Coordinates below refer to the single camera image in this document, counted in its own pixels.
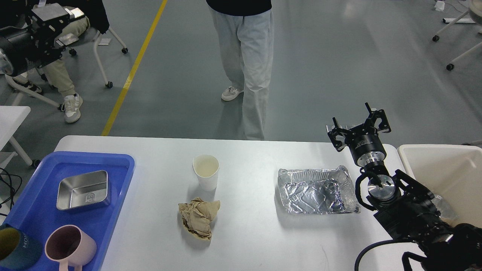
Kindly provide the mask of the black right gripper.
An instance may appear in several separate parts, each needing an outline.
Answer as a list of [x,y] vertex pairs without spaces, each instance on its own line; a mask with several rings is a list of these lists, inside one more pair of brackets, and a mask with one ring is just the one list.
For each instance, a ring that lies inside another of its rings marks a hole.
[[336,117],[333,117],[333,128],[327,130],[327,135],[337,152],[349,147],[354,163],[359,167],[384,161],[387,153],[378,136],[379,132],[390,133],[387,115],[383,109],[377,110],[365,103],[368,117],[363,123],[363,130],[348,130],[339,126]]

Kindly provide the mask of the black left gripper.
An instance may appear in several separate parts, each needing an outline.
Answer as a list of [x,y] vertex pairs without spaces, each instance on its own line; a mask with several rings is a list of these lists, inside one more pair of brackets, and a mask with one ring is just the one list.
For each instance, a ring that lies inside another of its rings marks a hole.
[[85,17],[80,8],[64,8],[58,3],[36,7],[26,12],[27,33],[24,65],[26,68],[43,67],[61,57],[65,46],[79,41],[79,37],[69,33],[58,37],[69,20]]

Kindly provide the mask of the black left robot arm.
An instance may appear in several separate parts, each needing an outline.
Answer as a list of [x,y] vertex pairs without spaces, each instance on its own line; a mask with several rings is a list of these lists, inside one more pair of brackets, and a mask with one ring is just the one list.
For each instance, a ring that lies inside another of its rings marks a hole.
[[1,71],[5,75],[15,77],[60,59],[65,48],[78,40],[59,38],[60,34],[85,15],[79,8],[69,10],[53,3],[32,9],[29,17],[32,22],[24,29],[13,26],[1,29]]

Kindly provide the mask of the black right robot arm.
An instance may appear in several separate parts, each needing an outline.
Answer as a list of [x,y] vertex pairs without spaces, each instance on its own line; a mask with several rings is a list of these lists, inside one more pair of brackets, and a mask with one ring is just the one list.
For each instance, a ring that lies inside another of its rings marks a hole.
[[480,271],[481,228],[468,223],[450,226],[432,202],[432,191],[399,169],[389,174],[384,164],[387,153],[378,135],[391,131],[387,116],[383,109],[373,109],[368,103],[365,106],[368,117],[363,123],[347,128],[333,118],[334,125],[327,129],[336,151],[347,146],[360,168],[354,185],[358,203],[374,211],[375,219],[391,237],[365,247],[355,260],[354,270],[373,248],[412,242],[424,254],[404,252],[401,262],[405,271],[412,270],[411,260],[419,262],[425,271]]

